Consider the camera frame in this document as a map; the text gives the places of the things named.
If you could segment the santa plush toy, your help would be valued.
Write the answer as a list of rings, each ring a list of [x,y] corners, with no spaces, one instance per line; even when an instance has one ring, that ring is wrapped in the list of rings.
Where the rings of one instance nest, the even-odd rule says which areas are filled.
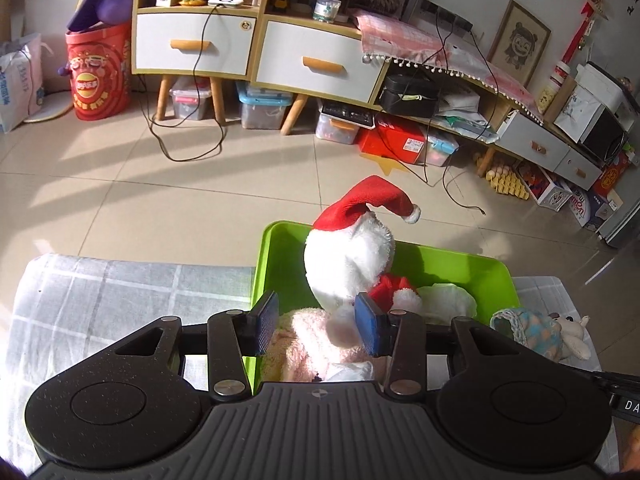
[[[376,218],[374,207],[383,207],[409,224],[421,217],[419,206],[401,188],[370,176],[322,211],[306,239],[307,283],[328,312],[329,340],[341,348],[360,344],[354,308],[359,294],[369,295],[384,312],[423,313],[416,289],[403,276],[390,273],[395,239]]]

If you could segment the beige bunny plush blue dress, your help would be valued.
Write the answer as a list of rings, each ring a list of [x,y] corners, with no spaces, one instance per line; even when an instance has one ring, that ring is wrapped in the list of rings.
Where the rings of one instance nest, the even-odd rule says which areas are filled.
[[[496,312],[491,317],[489,326],[551,361],[560,362],[572,356],[588,361],[592,356],[585,342],[589,321],[589,316],[575,320],[571,316],[557,313],[542,314],[516,308]]]

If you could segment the pale green towel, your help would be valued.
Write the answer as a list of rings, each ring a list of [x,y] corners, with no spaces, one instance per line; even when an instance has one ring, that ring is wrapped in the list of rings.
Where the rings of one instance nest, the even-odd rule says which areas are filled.
[[[427,323],[449,326],[458,316],[475,318],[477,303],[464,288],[451,283],[436,283],[418,288]]]

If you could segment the green plastic bin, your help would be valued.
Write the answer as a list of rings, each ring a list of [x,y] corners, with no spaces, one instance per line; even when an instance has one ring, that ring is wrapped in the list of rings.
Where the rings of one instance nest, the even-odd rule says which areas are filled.
[[[251,302],[256,302],[264,292],[275,292],[280,314],[318,307],[304,265],[310,231],[308,224],[292,221],[273,222],[265,228]],[[475,299],[475,319],[485,325],[495,312],[520,305],[509,270],[493,258],[398,240],[390,273],[403,276],[415,288],[447,283],[464,288]]]

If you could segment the grey checked bed sheet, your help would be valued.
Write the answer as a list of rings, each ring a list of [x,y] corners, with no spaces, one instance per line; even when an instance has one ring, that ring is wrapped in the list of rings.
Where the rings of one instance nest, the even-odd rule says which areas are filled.
[[[29,474],[40,465],[24,409],[35,388],[163,315],[186,324],[250,306],[249,266],[32,259],[1,330],[1,456]]]

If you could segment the yellow egg tray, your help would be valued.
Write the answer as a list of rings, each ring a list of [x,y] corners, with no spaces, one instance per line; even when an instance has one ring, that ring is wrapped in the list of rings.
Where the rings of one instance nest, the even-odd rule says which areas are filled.
[[[500,195],[509,195],[519,200],[528,200],[529,192],[523,180],[508,165],[497,165],[489,168],[485,180]]]

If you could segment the red cardboard box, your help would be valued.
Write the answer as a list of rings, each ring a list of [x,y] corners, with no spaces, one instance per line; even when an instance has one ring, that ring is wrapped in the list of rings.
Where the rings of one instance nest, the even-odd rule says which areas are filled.
[[[379,114],[372,129],[361,128],[357,145],[361,153],[415,164],[424,151],[425,133],[419,124],[389,114]]]

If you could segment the white decorated box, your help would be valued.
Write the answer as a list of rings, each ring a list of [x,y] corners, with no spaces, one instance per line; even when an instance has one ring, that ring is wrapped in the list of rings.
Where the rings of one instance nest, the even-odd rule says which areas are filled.
[[[516,173],[538,206],[559,212],[573,195],[561,177],[532,162],[520,162]]]

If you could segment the clear storage box pink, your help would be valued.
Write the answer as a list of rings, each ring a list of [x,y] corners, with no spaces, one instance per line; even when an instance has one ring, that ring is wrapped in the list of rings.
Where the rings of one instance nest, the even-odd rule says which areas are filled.
[[[327,114],[320,113],[314,134],[320,140],[352,145],[356,140],[359,129],[358,125],[343,122]]]

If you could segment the blue lid storage box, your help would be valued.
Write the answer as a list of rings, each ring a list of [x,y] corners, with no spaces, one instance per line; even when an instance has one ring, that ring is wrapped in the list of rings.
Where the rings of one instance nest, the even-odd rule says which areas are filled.
[[[241,107],[241,125],[244,129],[281,128],[285,112],[293,102],[292,93],[258,88],[247,81],[237,81],[235,87]]]

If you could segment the black bag on shelf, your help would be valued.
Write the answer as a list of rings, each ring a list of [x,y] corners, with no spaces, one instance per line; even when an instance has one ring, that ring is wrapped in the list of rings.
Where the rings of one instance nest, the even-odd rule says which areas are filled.
[[[378,105],[385,113],[430,119],[434,116],[440,85],[425,75],[387,75],[378,95]]]

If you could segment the long wooden tv bench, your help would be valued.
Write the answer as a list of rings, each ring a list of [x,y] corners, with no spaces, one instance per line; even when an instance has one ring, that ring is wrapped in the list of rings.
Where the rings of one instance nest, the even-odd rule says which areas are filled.
[[[482,126],[476,138],[553,171],[588,190],[600,165],[542,119],[528,90],[488,62],[477,47],[408,24],[358,11],[345,26],[265,14],[253,55],[259,88],[382,110],[444,128],[437,112],[447,93],[469,91]]]

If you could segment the pink lace cloth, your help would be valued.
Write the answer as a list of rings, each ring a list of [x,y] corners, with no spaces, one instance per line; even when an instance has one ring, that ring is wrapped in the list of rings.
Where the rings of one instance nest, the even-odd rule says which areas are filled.
[[[475,81],[519,107],[538,124],[542,117],[534,97],[505,70],[495,66],[466,41],[429,34],[405,22],[363,10],[352,11],[360,30],[362,57],[387,63],[423,66]]]

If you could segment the red printed bucket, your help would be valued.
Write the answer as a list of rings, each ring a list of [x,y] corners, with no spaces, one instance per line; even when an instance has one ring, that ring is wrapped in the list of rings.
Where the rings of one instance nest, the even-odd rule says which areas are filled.
[[[65,40],[77,118],[95,122],[121,113],[130,102],[131,23],[68,32]]]

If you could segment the wooden shelf cabinet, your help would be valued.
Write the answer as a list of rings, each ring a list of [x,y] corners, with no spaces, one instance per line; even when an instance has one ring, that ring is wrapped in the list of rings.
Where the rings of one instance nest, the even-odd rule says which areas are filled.
[[[154,119],[165,119],[169,91],[180,76],[205,77],[218,124],[226,122],[225,80],[251,81],[258,69],[269,0],[223,6],[132,4],[131,71],[160,76]]]

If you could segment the white paper bag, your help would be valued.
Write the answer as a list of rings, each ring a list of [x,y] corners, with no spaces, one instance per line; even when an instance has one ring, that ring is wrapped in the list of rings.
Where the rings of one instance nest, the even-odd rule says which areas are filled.
[[[1,132],[9,133],[40,110],[44,97],[42,41],[30,34],[1,45]]]

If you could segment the girl picture frame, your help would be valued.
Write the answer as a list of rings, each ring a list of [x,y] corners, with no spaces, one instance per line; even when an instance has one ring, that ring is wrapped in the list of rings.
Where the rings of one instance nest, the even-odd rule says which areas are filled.
[[[527,87],[550,36],[551,29],[547,25],[524,6],[510,0],[487,59]]]

